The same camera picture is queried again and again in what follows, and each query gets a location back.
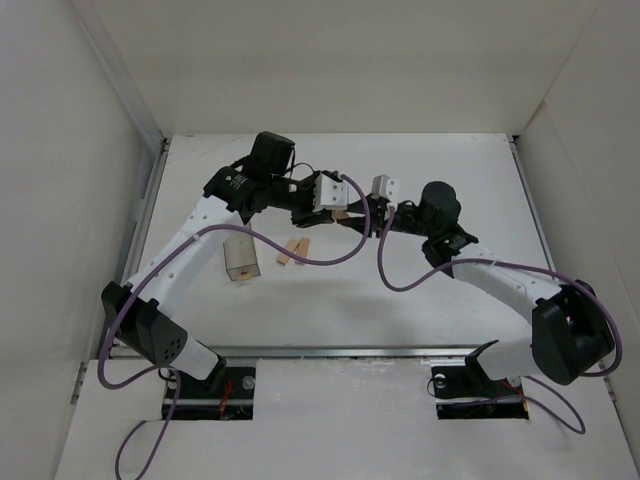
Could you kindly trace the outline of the clear plastic box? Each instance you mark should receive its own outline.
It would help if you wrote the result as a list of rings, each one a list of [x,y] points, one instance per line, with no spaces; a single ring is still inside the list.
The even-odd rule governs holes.
[[[233,282],[261,275],[254,238],[246,233],[233,233],[223,244],[225,269]]]

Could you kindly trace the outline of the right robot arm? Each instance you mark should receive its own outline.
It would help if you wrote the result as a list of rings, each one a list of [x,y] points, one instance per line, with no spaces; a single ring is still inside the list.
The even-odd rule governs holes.
[[[365,199],[351,203],[341,225],[380,239],[389,232],[424,238],[422,252],[434,273],[470,284],[511,308],[529,326],[519,340],[487,342],[465,358],[476,383],[542,375],[558,385],[594,376],[606,356],[621,362],[621,341],[611,315],[591,287],[539,267],[500,260],[459,224],[461,204],[449,184],[433,181],[418,202],[400,202],[391,178],[381,175]]]

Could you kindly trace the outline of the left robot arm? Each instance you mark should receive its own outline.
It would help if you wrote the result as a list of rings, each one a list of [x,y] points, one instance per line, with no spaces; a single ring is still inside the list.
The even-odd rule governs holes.
[[[269,207],[282,209],[296,220],[324,212],[321,183],[333,176],[314,172],[303,180],[289,178],[295,156],[294,141],[261,132],[248,155],[221,167],[205,184],[186,221],[162,250],[122,284],[110,282],[101,293],[108,329],[98,360],[100,383],[111,390],[127,386],[106,377],[106,360],[114,341],[120,341],[153,367],[189,379],[215,391],[226,361],[205,346],[173,316],[206,264],[234,233],[255,237],[248,228],[252,217]]]

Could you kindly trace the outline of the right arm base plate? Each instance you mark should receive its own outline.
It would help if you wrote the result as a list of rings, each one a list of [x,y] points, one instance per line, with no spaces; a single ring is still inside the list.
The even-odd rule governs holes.
[[[465,365],[432,366],[427,392],[439,420],[529,419],[519,380],[490,380]]]

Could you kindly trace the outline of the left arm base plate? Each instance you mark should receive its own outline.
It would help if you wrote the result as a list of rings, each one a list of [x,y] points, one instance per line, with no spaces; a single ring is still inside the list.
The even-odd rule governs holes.
[[[169,410],[176,394],[173,372],[159,373],[165,382],[161,418],[181,421],[249,421],[254,417],[256,368],[249,365],[227,367],[213,385],[180,372],[181,387],[173,414]]]

